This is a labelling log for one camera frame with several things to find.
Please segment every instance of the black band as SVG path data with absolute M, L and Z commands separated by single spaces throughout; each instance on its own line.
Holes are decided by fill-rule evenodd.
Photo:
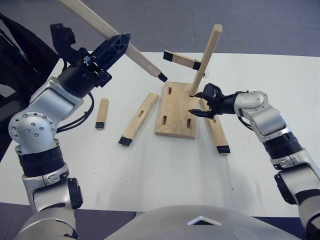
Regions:
M 37 177 L 52 173 L 65 164 L 59 146 L 39 153 L 18 156 L 26 177 Z
M 285 133 L 263 143 L 271 159 L 279 159 L 302 150 L 297 138 L 292 132 Z

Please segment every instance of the black end cap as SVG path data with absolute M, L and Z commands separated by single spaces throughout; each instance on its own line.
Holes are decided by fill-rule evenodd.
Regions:
M 163 52 L 163 59 L 172 62 L 174 55 L 168 51 Z
M 201 62 L 197 62 L 197 61 L 195 61 L 194 62 L 194 64 L 193 64 L 193 67 L 192 67 L 192 69 L 194 69 L 194 70 L 199 70 L 200 69 L 200 66 L 201 66 Z
M 229 154 L 230 153 L 229 146 L 217 146 L 216 149 L 218 150 L 219 154 Z
M 124 136 L 122 136 L 119 140 L 119 144 L 128 147 L 132 142 L 131 138 L 126 138 Z
M 158 79 L 160 79 L 162 82 L 166 82 L 168 78 L 161 72 L 158 76 Z
M 102 121 L 97 121 L 97 122 L 95 123 L 95 128 L 96 128 L 96 129 L 104 129 L 104 128 L 105 128 L 105 123 L 102 122 Z

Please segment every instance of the gray floor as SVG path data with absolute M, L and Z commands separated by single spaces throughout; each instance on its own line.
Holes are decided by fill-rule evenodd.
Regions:
M 143 52 L 203 52 L 213 25 L 222 24 L 217 53 L 320 56 L 319 0 L 83 1 L 118 32 L 130 32 L 131 42 Z M 56 0 L 0 0 L 0 11 L 50 47 L 52 23 L 72 28 L 75 48 L 93 50 L 104 40 Z M 0 86 L 0 93 L 7 96 L 10 90 Z M 30 215 L 27 206 L 0 203 L 0 240 L 13 239 Z M 80 210 L 79 235 L 82 239 L 101 239 L 134 215 Z M 300 228 L 298 224 L 284 229 L 290 232 Z

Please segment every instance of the wooden leg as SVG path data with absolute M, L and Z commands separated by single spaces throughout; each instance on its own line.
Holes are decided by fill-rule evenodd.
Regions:
M 182 56 L 178 53 L 174 53 L 172 51 L 165 50 L 163 53 L 163 59 L 169 62 L 173 62 L 176 64 L 180 64 L 186 66 L 188 68 L 192 68 L 194 70 L 199 70 L 201 62 L 195 59 L 191 59 L 186 56 Z
M 156 135 L 196 138 L 197 117 L 188 110 L 197 108 L 198 99 L 189 96 L 190 87 L 190 83 L 165 83 L 156 121 Z
M 205 51 L 203 53 L 200 68 L 194 77 L 194 80 L 193 80 L 193 83 L 192 83 L 192 86 L 190 89 L 190 96 L 192 96 L 192 97 L 196 94 L 196 92 L 198 90 L 201 79 L 204 76 L 205 70 L 208 66 L 211 55 L 212 55 L 213 51 L 215 50 L 215 47 L 218 43 L 218 40 L 220 38 L 221 33 L 222 33 L 222 26 L 220 24 L 215 24 L 212 29 L 209 41 L 206 45 Z
M 98 111 L 98 117 L 96 118 L 96 123 L 95 123 L 96 129 L 105 128 L 108 110 L 109 110 L 109 100 L 107 98 L 101 99 L 99 111 Z
M 72 12 L 77 14 L 84 21 L 86 21 L 91 27 L 96 29 L 105 39 L 109 40 L 112 37 L 119 35 L 119 33 L 115 29 L 113 29 L 94 11 L 92 11 L 89 7 L 87 7 L 82 1 L 80 0 L 58 0 L 58 1 L 63 5 L 65 5 Z M 131 43 L 129 43 L 125 54 L 150 75 L 154 77 L 158 77 L 163 82 L 167 80 L 167 77 L 162 74 L 161 70 L 157 68 L 151 61 L 149 61 Z
M 119 144 L 124 145 L 126 147 L 130 145 L 134 137 L 137 135 L 142 124 L 144 124 L 146 118 L 148 117 L 158 98 L 158 94 L 149 93 L 149 95 L 146 97 L 143 104 L 131 120 L 130 124 L 127 126 L 124 133 L 122 134 L 122 137 L 119 140 Z
M 200 99 L 200 106 L 204 111 L 209 110 L 207 102 L 204 99 Z M 222 126 L 220 124 L 218 116 L 215 116 L 214 119 L 206 118 L 206 122 L 208 123 L 211 136 L 213 137 L 216 149 L 218 150 L 219 154 L 230 154 L 229 144 L 226 139 L 224 130 L 222 129 Z

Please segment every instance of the light wood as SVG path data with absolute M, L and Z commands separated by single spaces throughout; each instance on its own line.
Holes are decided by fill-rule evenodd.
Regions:
M 108 110 L 109 110 L 109 100 L 107 98 L 102 98 L 100 101 L 98 117 L 96 118 L 96 123 L 95 123 L 96 129 L 105 128 Z
M 86 21 L 90 26 L 96 29 L 105 39 L 109 40 L 119 33 L 99 17 L 94 11 L 87 7 L 80 0 L 58 0 L 65 5 L 69 10 L 77 14 L 80 18 Z M 161 74 L 161 70 L 149 61 L 140 51 L 138 51 L 131 43 L 125 53 L 131 60 L 143 68 L 146 72 L 154 77 Z
M 209 110 L 209 106 L 207 105 L 206 100 L 200 99 L 199 102 L 203 111 Z M 229 144 L 226 139 L 224 130 L 222 129 L 218 116 L 216 115 L 214 119 L 206 118 L 206 122 L 208 123 L 211 136 L 216 145 L 216 148 L 218 149 L 219 154 L 222 154 L 222 155 L 229 154 L 230 153 Z
M 143 104 L 136 112 L 135 116 L 131 120 L 130 124 L 125 129 L 121 139 L 130 140 L 128 144 L 119 141 L 120 144 L 128 146 L 134 137 L 137 135 L 137 132 L 141 128 L 142 124 L 145 122 L 146 118 L 148 117 L 149 113 L 151 112 L 153 106 L 157 102 L 159 95 L 156 93 L 149 93 L 146 99 L 144 100 Z
M 168 50 L 164 51 L 163 59 L 195 70 L 199 70 L 201 65 L 201 62 L 198 60 Z
M 196 138 L 197 117 L 188 110 L 198 107 L 198 99 L 189 96 L 190 87 L 191 83 L 165 83 L 156 121 L 156 135 Z
M 196 72 L 196 75 L 194 77 L 192 87 L 190 89 L 190 96 L 194 96 L 196 94 L 196 91 L 198 90 L 201 79 L 204 76 L 205 70 L 208 66 L 211 55 L 216 48 L 216 45 L 218 43 L 221 33 L 222 33 L 222 26 L 220 24 L 215 24 L 212 29 L 209 41 L 206 45 L 205 51 L 203 53 L 203 56 L 201 59 L 201 66 L 199 70 Z

